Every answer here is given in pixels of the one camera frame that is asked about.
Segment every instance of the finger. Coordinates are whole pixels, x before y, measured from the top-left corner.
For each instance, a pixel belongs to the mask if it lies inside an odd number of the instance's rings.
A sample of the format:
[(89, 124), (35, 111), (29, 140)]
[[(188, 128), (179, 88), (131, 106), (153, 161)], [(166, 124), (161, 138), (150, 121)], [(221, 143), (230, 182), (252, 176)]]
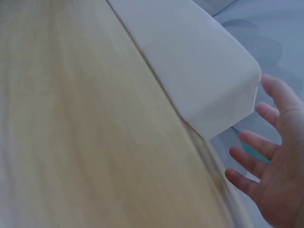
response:
[(257, 182), (244, 177), (233, 169), (227, 169), (225, 176), (234, 186), (236, 186), (254, 201), (258, 187)]
[(229, 153), (231, 157), (236, 160), (241, 166), (243, 166), (248, 172), (259, 179), (262, 178), (268, 166), (265, 162), (262, 162), (259, 159), (250, 156), (245, 151), (236, 146), (231, 147)]
[(280, 113), (295, 106), (303, 105), (293, 90), (281, 79), (263, 75), (262, 85), (265, 92), (273, 98)]
[(280, 113), (277, 109), (270, 105), (260, 102), (256, 105), (256, 112), (267, 122), (269, 122), (274, 128), (277, 128), (277, 120)]
[(239, 134), (239, 139), (247, 143), (253, 149), (258, 151), (262, 156), (271, 161), (275, 151), (279, 148), (278, 144), (249, 131), (243, 131)]

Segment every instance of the light wood surface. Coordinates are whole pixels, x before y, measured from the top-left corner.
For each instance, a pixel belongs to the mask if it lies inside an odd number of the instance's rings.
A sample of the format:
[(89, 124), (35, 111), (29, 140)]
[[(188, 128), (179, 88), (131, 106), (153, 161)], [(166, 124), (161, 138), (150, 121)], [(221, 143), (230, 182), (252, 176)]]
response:
[(233, 218), (105, 0), (0, 2), (0, 228)]

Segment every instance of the hand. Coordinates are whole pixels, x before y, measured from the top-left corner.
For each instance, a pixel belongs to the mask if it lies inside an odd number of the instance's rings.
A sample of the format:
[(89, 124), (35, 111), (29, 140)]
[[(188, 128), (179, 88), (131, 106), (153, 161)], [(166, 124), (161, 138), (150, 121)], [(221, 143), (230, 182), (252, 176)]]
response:
[(239, 138), (269, 159), (270, 164), (233, 146), (230, 155), (260, 182), (233, 169), (227, 169), (225, 175), (256, 203), (272, 226), (304, 227), (304, 104), (282, 80), (264, 75), (262, 85), (278, 110), (259, 103), (256, 111), (277, 129), (282, 145), (252, 132), (241, 132)]

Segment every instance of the teal object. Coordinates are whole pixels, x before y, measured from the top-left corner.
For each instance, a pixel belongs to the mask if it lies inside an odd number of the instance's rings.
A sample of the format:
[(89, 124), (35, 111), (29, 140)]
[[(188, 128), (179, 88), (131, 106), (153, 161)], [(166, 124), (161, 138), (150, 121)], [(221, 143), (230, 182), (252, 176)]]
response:
[[(238, 131), (237, 129), (235, 129), (234, 127), (232, 127), (233, 131), (235, 132), (235, 134), (239, 135), (240, 131)], [(259, 152), (257, 152), (255, 149), (253, 149), (251, 146), (249, 146), (247, 143), (244, 143), (243, 141), (241, 141), (242, 146), (243, 146), (243, 150), (248, 153), (249, 155), (265, 162), (265, 163), (270, 163), (270, 161), (266, 158), (264, 158)]]

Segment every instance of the wood grain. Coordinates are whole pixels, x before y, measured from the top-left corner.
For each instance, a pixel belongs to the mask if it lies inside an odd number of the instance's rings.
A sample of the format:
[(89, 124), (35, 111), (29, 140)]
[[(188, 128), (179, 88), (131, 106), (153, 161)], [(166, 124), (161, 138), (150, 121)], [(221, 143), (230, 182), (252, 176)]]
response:
[(231, 227), (105, 0), (0, 2), (0, 227)]

